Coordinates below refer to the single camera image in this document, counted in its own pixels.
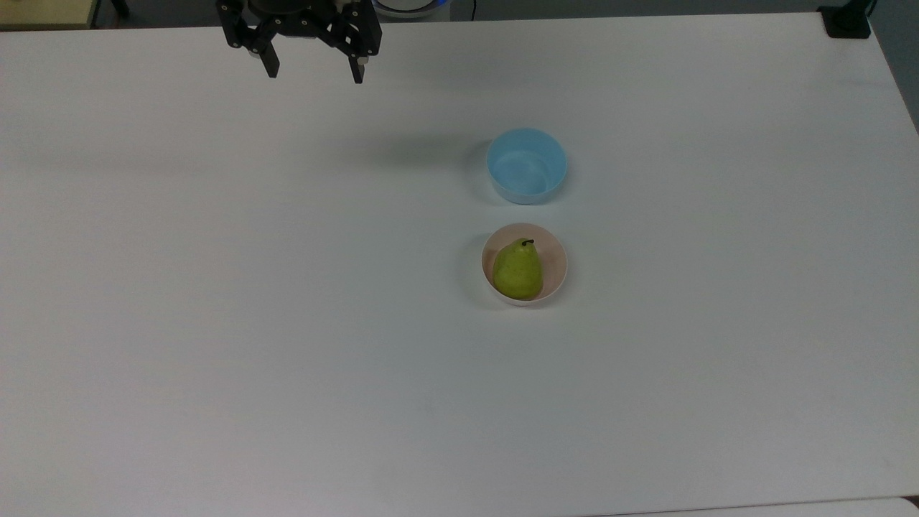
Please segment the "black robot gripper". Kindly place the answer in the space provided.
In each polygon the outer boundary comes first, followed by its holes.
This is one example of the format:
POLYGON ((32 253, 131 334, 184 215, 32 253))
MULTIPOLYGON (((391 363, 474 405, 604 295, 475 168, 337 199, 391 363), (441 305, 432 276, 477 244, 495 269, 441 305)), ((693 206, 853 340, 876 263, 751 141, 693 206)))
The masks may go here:
POLYGON ((370 57, 380 52, 382 29, 371 1, 247 1, 258 19, 250 27, 243 17, 243 1, 217 1, 217 13, 227 44, 246 49, 276 78, 279 59, 273 38, 324 39, 348 58, 355 84, 362 84, 370 57))

